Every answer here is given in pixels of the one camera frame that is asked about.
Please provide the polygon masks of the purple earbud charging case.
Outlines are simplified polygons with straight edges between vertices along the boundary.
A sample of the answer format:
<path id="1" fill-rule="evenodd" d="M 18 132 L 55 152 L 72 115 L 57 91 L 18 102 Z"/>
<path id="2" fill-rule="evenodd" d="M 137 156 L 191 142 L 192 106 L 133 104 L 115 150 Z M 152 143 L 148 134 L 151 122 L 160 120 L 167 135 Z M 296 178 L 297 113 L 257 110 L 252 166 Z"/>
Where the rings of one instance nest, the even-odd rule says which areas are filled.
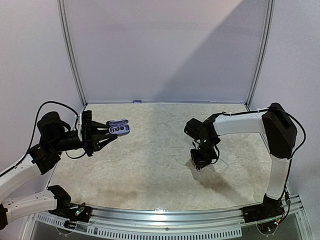
<path id="1" fill-rule="evenodd" d="M 129 126 L 129 121 L 127 119 L 121 119 L 121 120 L 111 120 L 109 121 L 109 125 L 111 126 L 118 126 L 120 128 L 119 134 L 112 134 L 117 136 L 124 136 L 130 133 L 131 129 Z"/>

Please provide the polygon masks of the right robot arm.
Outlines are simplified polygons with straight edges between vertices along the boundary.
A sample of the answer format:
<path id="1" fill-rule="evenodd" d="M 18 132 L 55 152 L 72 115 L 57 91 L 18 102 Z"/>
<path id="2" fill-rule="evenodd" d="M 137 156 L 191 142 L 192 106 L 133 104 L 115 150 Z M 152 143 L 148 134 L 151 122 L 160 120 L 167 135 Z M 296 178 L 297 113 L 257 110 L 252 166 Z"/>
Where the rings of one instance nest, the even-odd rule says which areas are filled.
<path id="1" fill-rule="evenodd" d="M 184 133 L 193 141 L 191 163 L 197 171 L 214 165 L 220 158 L 222 137 L 233 135 L 258 135 L 266 139 L 271 169 L 266 192 L 259 206 L 262 218 L 269 218 L 278 210 L 284 195 L 296 148 L 298 129 L 293 117 L 278 102 L 260 110 L 236 113 L 219 112 L 200 121 L 190 119 Z"/>

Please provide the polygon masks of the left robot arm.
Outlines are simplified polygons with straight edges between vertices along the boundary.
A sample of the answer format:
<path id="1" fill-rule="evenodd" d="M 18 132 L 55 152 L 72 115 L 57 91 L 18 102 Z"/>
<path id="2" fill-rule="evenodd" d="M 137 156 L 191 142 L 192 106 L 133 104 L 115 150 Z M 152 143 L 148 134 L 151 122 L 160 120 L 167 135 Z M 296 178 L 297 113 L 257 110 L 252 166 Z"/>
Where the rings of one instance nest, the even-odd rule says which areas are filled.
<path id="1" fill-rule="evenodd" d="M 25 183 L 52 170 L 61 160 L 63 152 L 83 149 L 85 155 L 102 150 L 121 135 L 130 132 L 128 120 L 110 120 L 100 123 L 92 120 L 92 112 L 77 116 L 78 127 L 72 129 L 51 111 L 36 122 L 40 133 L 39 143 L 29 148 L 25 155 L 0 173 L 0 228 L 34 213 L 48 211 L 71 222 L 90 219 L 92 208 L 71 202 L 71 196 L 59 185 L 52 185 L 28 196 L 11 198 L 9 195 Z"/>

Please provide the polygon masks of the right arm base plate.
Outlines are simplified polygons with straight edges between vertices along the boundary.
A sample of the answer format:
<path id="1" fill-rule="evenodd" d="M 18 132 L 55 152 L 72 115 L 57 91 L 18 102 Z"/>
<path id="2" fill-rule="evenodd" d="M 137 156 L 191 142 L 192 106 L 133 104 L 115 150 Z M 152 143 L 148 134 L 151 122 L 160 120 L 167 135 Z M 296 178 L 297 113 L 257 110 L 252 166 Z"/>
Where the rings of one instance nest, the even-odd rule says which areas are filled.
<path id="1" fill-rule="evenodd" d="M 285 209 L 282 204 L 274 206 L 272 204 L 261 203 L 244 206 L 240 210 L 246 224 L 269 220 L 279 216 L 282 217 L 285 215 Z"/>

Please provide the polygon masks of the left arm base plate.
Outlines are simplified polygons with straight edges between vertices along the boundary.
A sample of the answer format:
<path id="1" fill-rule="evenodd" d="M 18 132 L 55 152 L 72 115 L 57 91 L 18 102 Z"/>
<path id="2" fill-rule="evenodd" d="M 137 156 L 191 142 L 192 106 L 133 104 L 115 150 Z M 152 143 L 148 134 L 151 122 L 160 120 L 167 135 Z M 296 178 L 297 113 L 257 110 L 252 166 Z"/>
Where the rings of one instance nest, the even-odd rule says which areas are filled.
<path id="1" fill-rule="evenodd" d="M 72 204 L 69 207 L 49 210 L 52 215 L 68 219 L 70 222 L 88 223 L 91 218 L 93 208 L 83 204 Z"/>

